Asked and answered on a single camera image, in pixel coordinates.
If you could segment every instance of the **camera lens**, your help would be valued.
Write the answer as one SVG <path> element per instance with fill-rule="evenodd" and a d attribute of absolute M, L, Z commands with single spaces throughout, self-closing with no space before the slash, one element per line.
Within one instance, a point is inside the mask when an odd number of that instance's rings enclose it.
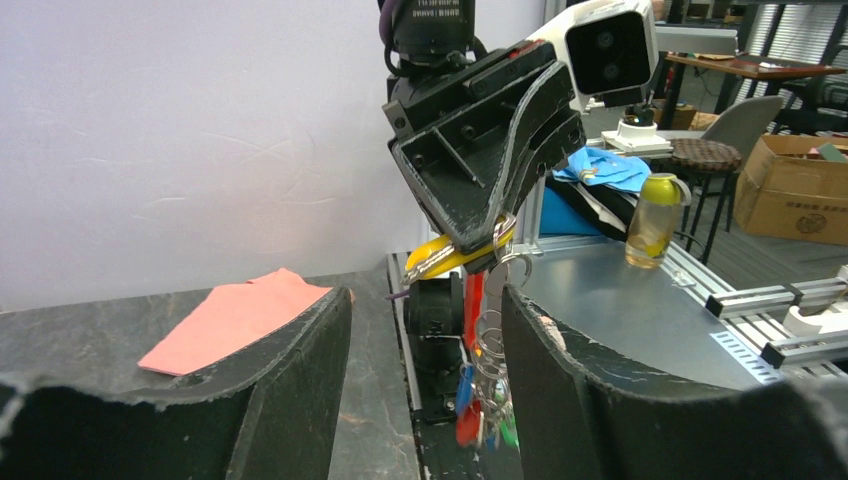
<path fill-rule="evenodd" d="M 603 32 L 598 35 L 598 46 L 606 50 L 612 46 L 614 37 L 610 32 Z"/>
<path fill-rule="evenodd" d="M 608 63 L 606 67 L 604 67 L 604 78 L 607 80 L 615 80 L 618 77 L 618 74 L 621 71 L 618 68 L 618 65 L 614 63 Z"/>

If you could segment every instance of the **pink cloth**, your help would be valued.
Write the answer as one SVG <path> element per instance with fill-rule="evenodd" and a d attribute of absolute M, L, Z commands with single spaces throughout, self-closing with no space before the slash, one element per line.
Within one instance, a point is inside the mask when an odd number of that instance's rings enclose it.
<path fill-rule="evenodd" d="M 286 269 L 216 287 L 138 366 L 187 375 L 285 326 L 329 291 Z"/>

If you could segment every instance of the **yellow bottle cap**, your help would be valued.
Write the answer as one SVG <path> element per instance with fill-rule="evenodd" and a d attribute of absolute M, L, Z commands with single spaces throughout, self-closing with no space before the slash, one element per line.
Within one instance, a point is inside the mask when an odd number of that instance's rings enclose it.
<path fill-rule="evenodd" d="M 641 198 L 657 205 L 677 205 L 681 200 L 677 176 L 671 173 L 652 173 L 642 185 Z"/>

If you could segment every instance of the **stool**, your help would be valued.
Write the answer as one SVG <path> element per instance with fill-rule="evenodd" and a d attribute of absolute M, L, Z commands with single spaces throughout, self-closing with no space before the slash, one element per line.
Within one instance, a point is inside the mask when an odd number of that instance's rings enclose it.
<path fill-rule="evenodd" d="M 724 180 L 721 186 L 721 193 L 718 197 L 718 207 L 716 208 L 716 213 L 710 227 L 710 234 L 707 237 L 704 253 L 701 256 L 701 263 L 706 265 L 707 260 L 710 258 L 713 239 L 715 238 L 721 213 L 724 209 L 724 201 L 730 192 L 731 183 L 733 183 L 733 173 L 742 163 L 742 155 L 729 145 L 713 140 L 702 140 L 700 138 L 674 139 L 671 140 L 671 146 L 674 149 L 671 158 L 659 160 L 657 163 L 665 171 L 685 177 L 690 190 L 698 181 L 702 183 L 703 188 L 701 196 L 698 199 L 698 207 L 695 209 L 692 229 L 689 232 L 690 238 L 686 242 L 687 252 L 692 248 L 692 237 L 695 236 L 695 231 L 698 229 L 698 220 L 701 219 L 701 211 L 704 208 L 704 199 L 707 198 L 707 193 L 710 190 L 710 183 L 717 177 Z M 682 230 L 684 232 L 686 231 L 688 220 L 689 207 L 687 206 L 683 210 Z"/>

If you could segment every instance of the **bolt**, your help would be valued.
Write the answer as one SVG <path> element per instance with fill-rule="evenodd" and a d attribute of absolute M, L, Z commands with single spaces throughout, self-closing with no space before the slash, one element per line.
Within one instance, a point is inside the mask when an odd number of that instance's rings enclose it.
<path fill-rule="evenodd" d="M 468 140 L 473 140 L 474 137 L 477 136 L 477 132 L 474 130 L 474 127 L 471 125 L 466 125 L 460 129 L 460 133 L 462 136 L 467 138 Z"/>

